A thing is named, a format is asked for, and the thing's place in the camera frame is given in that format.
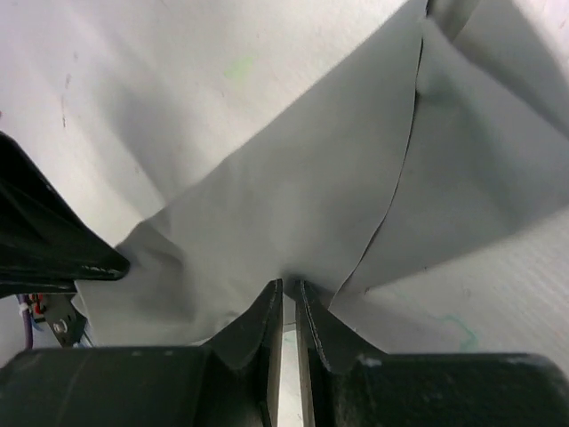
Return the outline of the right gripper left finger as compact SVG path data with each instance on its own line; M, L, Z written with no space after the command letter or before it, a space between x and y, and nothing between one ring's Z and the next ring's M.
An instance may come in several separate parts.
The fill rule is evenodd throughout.
M273 426L283 284L199 346L29 350L1 371L4 426Z

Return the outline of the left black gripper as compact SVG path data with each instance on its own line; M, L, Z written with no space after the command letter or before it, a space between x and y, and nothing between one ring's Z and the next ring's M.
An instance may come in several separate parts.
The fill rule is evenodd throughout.
M1 134L1 296L26 294L32 327L61 347L84 337L76 282L123 278L130 263L79 219L18 142Z

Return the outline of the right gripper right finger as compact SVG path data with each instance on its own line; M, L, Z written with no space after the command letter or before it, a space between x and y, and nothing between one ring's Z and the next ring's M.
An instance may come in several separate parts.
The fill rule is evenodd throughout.
M307 426L566 426L568 379L529 353L394 354L293 283Z

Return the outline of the grey underwear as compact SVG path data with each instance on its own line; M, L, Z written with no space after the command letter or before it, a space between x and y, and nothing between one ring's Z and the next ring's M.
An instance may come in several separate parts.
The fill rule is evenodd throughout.
M216 334L272 279L391 284L568 205L568 85L514 1L410 1L82 281L99 345Z

